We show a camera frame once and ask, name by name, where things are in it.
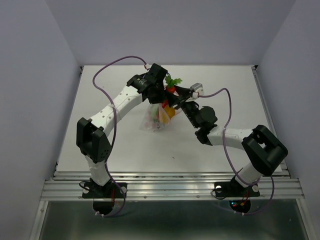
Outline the orange carrot with leaves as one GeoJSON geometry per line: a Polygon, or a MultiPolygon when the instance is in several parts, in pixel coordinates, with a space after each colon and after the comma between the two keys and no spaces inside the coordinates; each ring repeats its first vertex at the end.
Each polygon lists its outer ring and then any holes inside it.
{"type": "Polygon", "coordinates": [[[177,86],[183,82],[181,78],[172,78],[170,74],[165,77],[164,95],[165,100],[162,103],[162,108],[172,107],[177,104],[179,93],[177,86]]]}

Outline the yellow lemon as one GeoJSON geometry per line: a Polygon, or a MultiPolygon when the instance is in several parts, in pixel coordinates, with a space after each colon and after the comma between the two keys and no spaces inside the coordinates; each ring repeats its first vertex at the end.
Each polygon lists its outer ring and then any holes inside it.
{"type": "Polygon", "coordinates": [[[176,115],[176,110],[168,105],[163,108],[169,119],[172,119],[176,115]]]}

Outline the clear pink-dotted zip bag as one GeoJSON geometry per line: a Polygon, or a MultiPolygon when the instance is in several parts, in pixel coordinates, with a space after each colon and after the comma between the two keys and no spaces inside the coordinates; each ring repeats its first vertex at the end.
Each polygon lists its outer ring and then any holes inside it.
{"type": "Polygon", "coordinates": [[[170,122],[182,112],[169,106],[167,99],[162,103],[149,104],[140,124],[140,130],[159,131],[166,128],[170,122]]]}

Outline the red bell pepper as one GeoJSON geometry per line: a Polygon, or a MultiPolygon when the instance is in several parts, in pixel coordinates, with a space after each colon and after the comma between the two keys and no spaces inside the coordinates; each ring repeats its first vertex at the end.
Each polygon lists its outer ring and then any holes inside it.
{"type": "Polygon", "coordinates": [[[158,111],[153,118],[156,127],[162,128],[168,123],[167,114],[162,111],[158,111]]]}

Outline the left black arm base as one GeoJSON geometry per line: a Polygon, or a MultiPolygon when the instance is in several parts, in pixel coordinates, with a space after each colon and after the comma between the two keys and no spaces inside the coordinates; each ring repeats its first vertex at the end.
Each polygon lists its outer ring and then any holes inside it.
{"type": "Polygon", "coordinates": [[[96,216],[111,218],[117,216],[124,208],[127,199],[127,183],[116,185],[109,180],[101,186],[91,178],[79,184],[82,189],[82,198],[92,200],[92,209],[96,216]]]}

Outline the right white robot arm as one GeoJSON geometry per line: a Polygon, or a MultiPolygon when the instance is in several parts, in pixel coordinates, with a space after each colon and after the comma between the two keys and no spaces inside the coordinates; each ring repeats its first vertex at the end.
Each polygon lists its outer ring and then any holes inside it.
{"type": "Polygon", "coordinates": [[[245,151],[249,163],[240,170],[236,170],[233,163],[229,163],[234,172],[234,180],[230,182],[231,192],[242,195],[249,186],[256,185],[262,176],[270,177],[280,163],[287,157],[288,149],[264,125],[257,125],[253,129],[229,128],[228,123],[223,127],[216,124],[218,118],[210,106],[199,107],[197,98],[204,98],[202,85],[197,83],[190,88],[176,87],[177,94],[166,92],[168,104],[176,109],[182,109],[192,126],[200,143],[209,146],[223,146],[245,151]]]}

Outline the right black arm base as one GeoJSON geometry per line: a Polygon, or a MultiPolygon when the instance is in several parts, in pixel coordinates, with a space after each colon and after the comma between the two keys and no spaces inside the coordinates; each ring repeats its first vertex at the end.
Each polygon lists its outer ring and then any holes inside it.
{"type": "Polygon", "coordinates": [[[257,184],[243,187],[233,177],[230,181],[215,182],[210,194],[217,200],[230,199],[231,210],[245,215],[251,209],[250,197],[259,197],[260,191],[257,184]]]}

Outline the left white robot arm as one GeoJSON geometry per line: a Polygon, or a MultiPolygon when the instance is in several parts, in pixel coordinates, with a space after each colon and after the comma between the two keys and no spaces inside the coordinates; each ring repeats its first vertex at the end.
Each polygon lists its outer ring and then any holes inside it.
{"type": "Polygon", "coordinates": [[[168,71],[154,63],[143,74],[134,75],[122,91],[110,99],[110,104],[89,119],[81,118],[76,124],[76,145],[87,160],[94,191],[100,197],[111,193],[111,177],[106,162],[112,152],[113,142],[108,136],[117,133],[117,123],[133,108],[148,100],[151,104],[165,100],[164,79],[168,71]]]}

